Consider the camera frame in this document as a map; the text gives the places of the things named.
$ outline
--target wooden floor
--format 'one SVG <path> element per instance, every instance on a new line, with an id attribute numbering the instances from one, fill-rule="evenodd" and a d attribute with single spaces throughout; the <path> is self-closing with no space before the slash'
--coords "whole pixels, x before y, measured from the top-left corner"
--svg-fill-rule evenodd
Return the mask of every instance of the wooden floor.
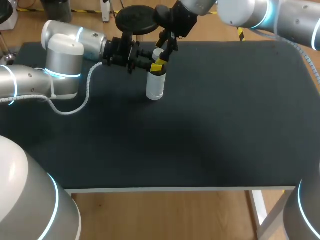
<path id="1" fill-rule="evenodd" d="M 33 0 L 20 0 L 28 6 Z M 172 6 L 176 0 L 123 0 L 126 6 L 157 4 Z M 99 10 L 99 0 L 71 0 L 73 9 Z M 39 0 L 33 8 L 42 8 Z M 119 1 L 114 9 L 120 10 Z M 3 32 L 9 46 L 40 42 L 46 22 L 42 12 L 20 12 L 12 31 Z M 104 32 L 108 39 L 120 37 L 115 20 L 102 23 L 101 14 L 75 13 L 73 24 Z M 158 40 L 160 29 L 145 35 L 145 42 Z M 267 40 L 244 30 L 247 41 Z M 224 25 L 217 15 L 198 18 L 189 36 L 182 41 L 239 41 L 237 30 Z M 320 55 L 303 49 L 320 69 Z M 268 212 L 282 191 L 263 191 Z M 255 226 L 244 191 L 74 194 L 82 215 L 81 240 L 254 240 Z M 271 238 L 284 240 L 283 229 Z"/>

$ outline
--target dark tabletop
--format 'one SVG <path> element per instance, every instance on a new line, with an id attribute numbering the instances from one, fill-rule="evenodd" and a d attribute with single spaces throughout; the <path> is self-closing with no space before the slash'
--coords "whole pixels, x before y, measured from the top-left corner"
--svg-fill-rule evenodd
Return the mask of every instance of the dark tabletop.
<path id="1" fill-rule="evenodd" d="M 26 43 L 16 60 L 45 62 L 40 43 Z M 82 104 L 94 64 L 84 61 L 78 96 L 55 101 L 58 109 Z M 101 66 L 81 112 L 2 105 L 0 135 L 66 189 L 295 186 L 319 167 L 319 94 L 286 43 L 181 42 L 161 100 L 147 100 L 146 81 L 143 70 Z"/>

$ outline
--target black-and-yellow warning stripe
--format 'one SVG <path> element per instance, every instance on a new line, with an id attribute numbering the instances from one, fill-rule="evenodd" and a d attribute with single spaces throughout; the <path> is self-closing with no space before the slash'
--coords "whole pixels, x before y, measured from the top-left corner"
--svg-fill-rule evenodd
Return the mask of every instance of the black-and-yellow warning stripe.
<path id="1" fill-rule="evenodd" d="M 236 29 L 238 30 L 240 41 L 244 42 L 246 40 L 244 30 L 241 27 L 237 27 Z"/>
<path id="2" fill-rule="evenodd" d="M 18 12 L 44 12 L 44 9 L 26 9 L 26 8 L 17 8 Z M 84 13 L 84 14 L 101 14 L 101 11 L 94 11 L 94 10 L 79 10 L 79 9 L 72 9 L 73 13 Z"/>

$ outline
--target cable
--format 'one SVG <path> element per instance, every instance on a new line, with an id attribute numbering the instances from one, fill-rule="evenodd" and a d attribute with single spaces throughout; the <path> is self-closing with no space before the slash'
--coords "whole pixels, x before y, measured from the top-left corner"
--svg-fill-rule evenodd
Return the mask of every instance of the cable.
<path id="1" fill-rule="evenodd" d="M 24 6 L 24 7 L 22 7 L 22 6 L 19 5 L 20 1 L 21 1 L 21 0 L 18 0 L 18 8 L 20 8 L 20 9 L 28 9 L 28 8 L 31 8 L 33 5 L 35 5 L 35 3 L 36 3 L 37 0 L 34 0 L 31 5 L 29 5 L 29 6 Z"/>
<path id="2" fill-rule="evenodd" d="M 92 73 L 97 67 L 99 67 L 101 65 L 102 65 L 102 62 L 99 62 L 90 69 L 87 80 L 86 80 L 85 100 L 84 100 L 83 104 L 80 107 L 78 107 L 76 110 L 69 111 L 69 112 L 59 111 L 56 108 L 56 106 L 54 105 L 54 103 L 48 97 L 43 96 L 43 95 L 23 95 L 23 96 L 17 96 L 17 97 L 0 98 L 0 103 L 8 103 L 8 102 L 12 102 L 12 101 L 19 101 L 19 100 L 26 100 L 26 99 L 41 99 L 41 100 L 47 101 L 49 103 L 50 107 L 52 108 L 52 110 L 56 114 L 63 115 L 63 116 L 75 114 L 75 113 L 81 111 L 87 105 L 87 103 L 89 101 L 89 97 L 90 97 L 90 81 L 91 81 Z"/>
<path id="3" fill-rule="evenodd" d="M 62 111 L 59 111 L 56 106 L 54 105 L 54 103 L 49 100 L 48 103 L 50 105 L 50 107 L 52 108 L 52 110 L 56 113 L 56 114 L 59 114 L 59 115 L 63 115 L 63 116 L 67 116 L 67 115 L 72 115 L 72 114 L 75 114 L 79 111 L 81 111 L 88 103 L 89 101 L 89 97 L 90 97 L 90 81 L 91 81 L 91 76 L 92 76 L 92 73 L 93 71 L 102 65 L 102 62 L 98 62 L 96 65 L 94 65 L 90 71 L 89 71 L 89 74 L 88 74 L 88 78 L 86 80 L 86 96 L 85 96 L 85 100 L 84 102 L 82 103 L 82 105 L 80 107 L 78 107 L 76 110 L 73 110 L 73 111 L 69 111 L 69 112 L 62 112 Z"/>
<path id="4" fill-rule="evenodd" d="M 310 65 L 310 67 L 312 69 L 312 72 L 313 72 L 313 74 L 314 74 L 314 76 L 316 78 L 316 81 L 320 85 L 320 76 L 319 76 L 319 73 L 318 73 L 314 63 L 312 62 L 312 60 L 308 56 L 308 54 L 306 54 L 306 52 L 298 44 L 296 44 L 295 42 L 289 41 L 289 40 L 287 40 L 287 39 L 285 39 L 285 38 L 283 38 L 281 36 L 278 36 L 278 35 L 270 35 L 270 34 L 266 34 L 266 33 L 260 32 L 258 30 L 252 30 L 252 29 L 250 29 L 250 31 L 252 31 L 255 34 L 258 34 L 259 36 L 270 38 L 270 39 L 274 39 L 274 40 L 283 41 L 283 42 L 286 42 L 286 43 L 292 45 L 295 49 L 297 49 L 300 52 L 300 54 L 304 57 L 304 59 Z"/>

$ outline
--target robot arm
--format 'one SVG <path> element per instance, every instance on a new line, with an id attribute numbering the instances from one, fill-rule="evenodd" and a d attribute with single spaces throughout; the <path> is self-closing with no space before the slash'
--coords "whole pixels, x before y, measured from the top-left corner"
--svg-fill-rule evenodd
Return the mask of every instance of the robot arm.
<path id="1" fill-rule="evenodd" d="M 186 37 L 198 16 L 216 0 L 178 0 L 173 8 L 159 5 L 154 20 L 175 37 Z M 292 42 L 320 49 L 320 4 L 304 0 L 220 0 L 220 19 L 227 25 L 265 30 Z"/>
<path id="2" fill-rule="evenodd" d="M 228 25 L 265 30 L 320 49 L 320 4 L 304 0 L 221 0 L 217 12 Z"/>
<path id="3" fill-rule="evenodd" d="M 22 65 L 0 65 L 0 103 L 24 99 L 73 99 L 79 88 L 84 46 L 55 34 L 47 46 L 43 70 Z"/>

